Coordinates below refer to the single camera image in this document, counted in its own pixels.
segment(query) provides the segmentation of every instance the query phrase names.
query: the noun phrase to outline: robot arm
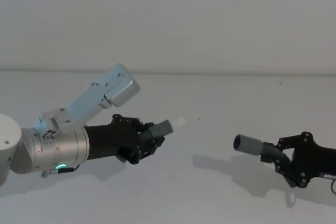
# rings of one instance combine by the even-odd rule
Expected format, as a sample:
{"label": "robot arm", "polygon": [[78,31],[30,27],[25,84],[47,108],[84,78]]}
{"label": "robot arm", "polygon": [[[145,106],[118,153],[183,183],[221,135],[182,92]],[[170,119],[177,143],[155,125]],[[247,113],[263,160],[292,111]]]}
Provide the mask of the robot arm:
{"label": "robot arm", "polygon": [[[292,160],[282,151],[294,149]],[[234,149],[261,156],[261,161],[274,163],[275,171],[283,175],[291,187],[305,188],[314,177],[336,179],[336,150],[315,143],[309,132],[280,138],[276,145],[237,135]]]}
{"label": "robot arm", "polygon": [[117,65],[70,106],[44,113],[31,128],[21,129],[0,114],[0,185],[10,169],[18,174],[41,171],[47,177],[73,172],[91,159],[116,156],[137,164],[154,154],[181,120],[142,123],[115,114],[110,124],[86,126],[102,109],[123,105],[139,89],[126,68]]}

